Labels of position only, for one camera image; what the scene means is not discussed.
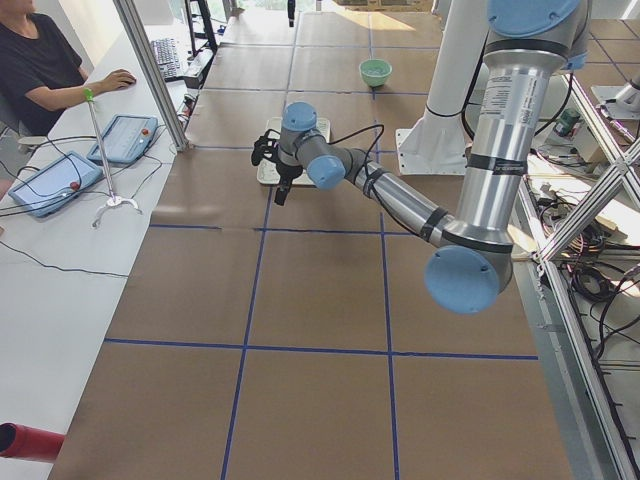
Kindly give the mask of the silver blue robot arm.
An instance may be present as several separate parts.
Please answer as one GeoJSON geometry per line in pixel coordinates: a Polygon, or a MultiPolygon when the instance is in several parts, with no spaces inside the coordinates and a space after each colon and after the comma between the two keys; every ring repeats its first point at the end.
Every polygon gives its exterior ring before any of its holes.
{"type": "Polygon", "coordinates": [[[549,80],[586,55],[587,1],[492,1],[479,57],[488,80],[458,209],[448,213],[372,161],[366,151],[329,144],[305,102],[283,114],[275,201],[306,175],[321,190],[349,181],[399,224],[435,247],[424,282],[438,305],[459,314],[491,306],[512,276],[507,227],[549,80]]]}

